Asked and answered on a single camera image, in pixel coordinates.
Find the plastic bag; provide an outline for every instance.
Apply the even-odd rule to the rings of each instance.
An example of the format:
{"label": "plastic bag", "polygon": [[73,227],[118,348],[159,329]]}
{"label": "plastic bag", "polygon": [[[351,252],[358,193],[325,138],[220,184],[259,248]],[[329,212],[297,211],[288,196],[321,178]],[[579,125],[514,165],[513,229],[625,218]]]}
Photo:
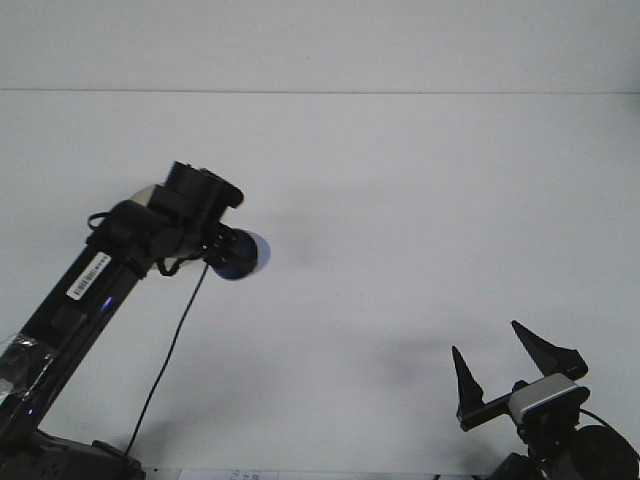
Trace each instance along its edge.
{"label": "plastic bag", "polygon": [[21,333],[0,344],[0,352],[0,405],[10,395],[29,398],[55,358],[47,344]]}

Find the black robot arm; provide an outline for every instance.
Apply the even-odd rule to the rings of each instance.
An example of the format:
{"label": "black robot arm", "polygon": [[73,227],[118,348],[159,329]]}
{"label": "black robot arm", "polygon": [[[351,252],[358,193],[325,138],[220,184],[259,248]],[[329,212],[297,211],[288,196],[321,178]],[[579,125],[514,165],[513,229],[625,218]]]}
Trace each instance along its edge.
{"label": "black robot arm", "polygon": [[112,447],[55,439],[38,425],[154,263],[203,258],[230,279],[253,270],[255,244],[247,249],[246,233],[220,223],[226,208],[242,200],[217,175],[176,162],[148,205],[127,200],[105,215],[0,357],[0,479],[144,478],[138,462]]}

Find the barcode label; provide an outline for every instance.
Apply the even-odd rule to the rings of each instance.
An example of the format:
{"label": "barcode label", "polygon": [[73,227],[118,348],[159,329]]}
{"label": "barcode label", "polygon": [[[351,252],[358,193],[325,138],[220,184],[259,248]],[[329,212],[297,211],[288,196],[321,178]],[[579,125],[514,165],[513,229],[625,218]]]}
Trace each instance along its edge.
{"label": "barcode label", "polygon": [[93,260],[89,262],[87,268],[82,271],[78,279],[67,290],[67,295],[74,300],[80,300],[91,284],[96,281],[102,270],[109,265],[110,261],[111,257],[106,253],[97,253]]}

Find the blue light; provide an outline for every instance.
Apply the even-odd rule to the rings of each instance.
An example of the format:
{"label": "blue light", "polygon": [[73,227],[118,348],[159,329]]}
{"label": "blue light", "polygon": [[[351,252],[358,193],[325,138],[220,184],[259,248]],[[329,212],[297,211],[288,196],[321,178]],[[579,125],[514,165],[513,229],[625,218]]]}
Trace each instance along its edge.
{"label": "blue light", "polygon": [[109,305],[111,305],[112,300],[113,300],[113,297],[109,297],[105,300],[105,302],[102,304],[102,307],[100,307],[100,313],[104,312],[107,308],[109,308]]}

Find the white backdrop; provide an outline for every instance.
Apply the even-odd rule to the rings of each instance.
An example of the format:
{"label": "white backdrop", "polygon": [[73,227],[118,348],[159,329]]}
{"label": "white backdrop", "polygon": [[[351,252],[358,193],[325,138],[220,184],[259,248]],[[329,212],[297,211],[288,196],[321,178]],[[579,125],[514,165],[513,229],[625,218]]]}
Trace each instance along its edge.
{"label": "white backdrop", "polygon": [[[486,399],[536,371],[509,321],[578,348],[587,404],[634,444],[637,95],[4,92],[2,331],[82,248],[86,216],[179,160],[242,188],[225,221],[270,265],[211,276],[134,454],[145,465],[479,472],[451,345]],[[200,267],[150,275],[44,428],[124,445]]]}
{"label": "white backdrop", "polygon": [[4,88],[638,92],[635,0],[0,2]]}

